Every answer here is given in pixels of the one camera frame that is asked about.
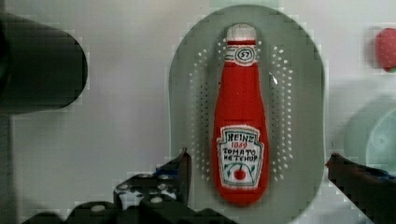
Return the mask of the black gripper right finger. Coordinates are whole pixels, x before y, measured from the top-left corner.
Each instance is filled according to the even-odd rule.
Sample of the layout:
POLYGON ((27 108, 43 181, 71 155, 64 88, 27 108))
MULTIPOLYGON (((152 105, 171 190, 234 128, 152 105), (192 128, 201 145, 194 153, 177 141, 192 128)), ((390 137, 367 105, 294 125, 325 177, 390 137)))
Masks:
POLYGON ((333 153, 326 162, 328 179, 374 224, 395 224, 396 182, 388 172, 333 153))

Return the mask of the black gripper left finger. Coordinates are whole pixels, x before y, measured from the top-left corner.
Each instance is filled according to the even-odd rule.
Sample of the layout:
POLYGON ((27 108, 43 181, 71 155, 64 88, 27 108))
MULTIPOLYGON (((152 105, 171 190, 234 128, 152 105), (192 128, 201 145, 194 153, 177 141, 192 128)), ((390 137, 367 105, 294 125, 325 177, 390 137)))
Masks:
POLYGON ((191 156, 183 149, 153 173, 118 184, 112 202, 82 203, 65 219, 42 212, 22 224, 237 224, 213 209, 189 208, 190 184, 191 156))

